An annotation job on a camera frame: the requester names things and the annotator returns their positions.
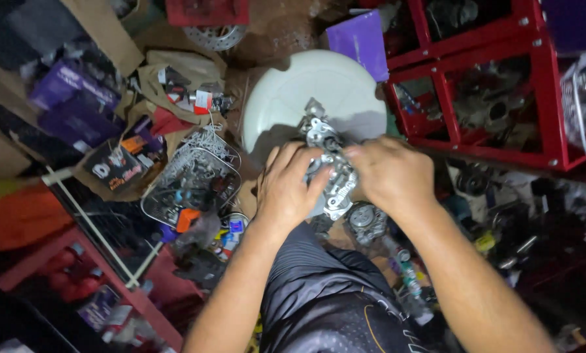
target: forearm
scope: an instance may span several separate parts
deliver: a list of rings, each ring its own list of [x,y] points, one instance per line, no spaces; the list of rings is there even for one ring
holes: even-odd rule
[[[187,336],[183,352],[242,352],[256,325],[267,277],[280,245],[274,227],[252,222]]]
[[[470,352],[554,352],[547,333],[517,294],[461,234],[438,203],[400,228],[422,256],[441,309]]]

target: orange cloth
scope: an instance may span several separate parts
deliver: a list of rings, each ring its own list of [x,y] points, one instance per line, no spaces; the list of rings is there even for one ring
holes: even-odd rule
[[[0,251],[33,244],[73,223],[43,183],[0,198]]]

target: hand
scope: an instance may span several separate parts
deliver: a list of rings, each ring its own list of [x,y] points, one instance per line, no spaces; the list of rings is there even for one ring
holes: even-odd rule
[[[358,171],[359,185],[369,201],[395,221],[421,212],[416,206],[436,204],[432,160],[405,142],[383,135],[344,152]]]
[[[276,232],[283,235],[283,242],[313,210],[330,177],[329,168],[324,168],[310,184],[304,181],[311,159],[318,158],[323,151],[303,146],[302,142],[294,142],[275,147],[258,177],[255,219],[277,229]]]

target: left hand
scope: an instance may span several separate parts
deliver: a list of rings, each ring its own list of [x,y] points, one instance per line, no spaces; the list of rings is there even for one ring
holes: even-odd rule
[[[320,148],[304,147],[302,142],[289,142],[275,147],[265,169],[258,177],[258,211],[255,220],[269,224],[282,242],[313,210],[330,179],[330,168],[315,175],[310,184],[304,174],[311,159],[321,156]]]

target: brake disc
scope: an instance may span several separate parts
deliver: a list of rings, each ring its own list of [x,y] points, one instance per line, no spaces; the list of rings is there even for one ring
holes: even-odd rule
[[[216,27],[184,27],[188,39],[193,43],[214,52],[221,52],[235,46],[245,36],[246,25]]]

